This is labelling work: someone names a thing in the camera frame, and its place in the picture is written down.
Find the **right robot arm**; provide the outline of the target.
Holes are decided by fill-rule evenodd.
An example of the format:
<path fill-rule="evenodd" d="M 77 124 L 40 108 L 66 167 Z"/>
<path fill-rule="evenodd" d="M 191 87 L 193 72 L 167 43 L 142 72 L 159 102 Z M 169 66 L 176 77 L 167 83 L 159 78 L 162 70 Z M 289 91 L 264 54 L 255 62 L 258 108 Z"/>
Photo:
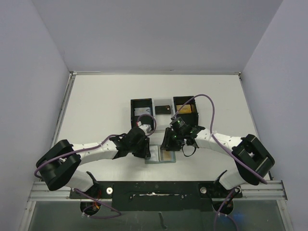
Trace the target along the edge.
<path fill-rule="evenodd" d="M 274 158 L 255 135 L 234 137 L 214 133 L 202 126 L 188 125 L 178 117 L 166 128 L 161 149 L 178 152 L 185 145 L 194 150 L 203 148 L 227 154 L 234 159 L 236 168 L 224 171 L 214 185 L 215 193 L 221 197 L 245 183 L 255 186 L 265 183 L 264 177 L 275 164 Z"/>

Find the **green card holder wallet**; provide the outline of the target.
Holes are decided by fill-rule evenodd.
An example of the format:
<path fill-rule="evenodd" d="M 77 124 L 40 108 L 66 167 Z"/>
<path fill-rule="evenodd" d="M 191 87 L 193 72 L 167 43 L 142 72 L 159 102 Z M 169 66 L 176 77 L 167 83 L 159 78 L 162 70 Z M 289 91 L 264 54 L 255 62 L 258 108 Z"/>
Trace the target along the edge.
<path fill-rule="evenodd" d="M 174 161 L 173 162 L 162 162 L 161 161 L 161 154 L 163 150 L 160 149 L 160 145 L 150 145 L 150 153 L 151 153 L 151 158 L 145 160 L 145 164 L 167 164 L 167 163 L 175 163 L 176 162 L 176 156 L 175 152 L 174 153 Z"/>

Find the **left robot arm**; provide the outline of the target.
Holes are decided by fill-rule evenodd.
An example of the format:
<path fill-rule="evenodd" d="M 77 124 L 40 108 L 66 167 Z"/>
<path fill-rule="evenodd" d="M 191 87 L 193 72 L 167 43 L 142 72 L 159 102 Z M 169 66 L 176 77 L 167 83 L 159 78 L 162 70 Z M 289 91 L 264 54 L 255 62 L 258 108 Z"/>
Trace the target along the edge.
<path fill-rule="evenodd" d="M 94 161 L 122 158 L 129 153 L 138 158 L 150 158 L 150 129 L 149 125 L 141 125 L 128 133 L 112 134 L 101 142 L 86 144 L 61 140 L 37 161 L 34 175 L 41 177 L 50 191 L 65 186 L 92 198 L 98 192 L 97 181 L 90 172 L 79 171 L 78 167 Z"/>

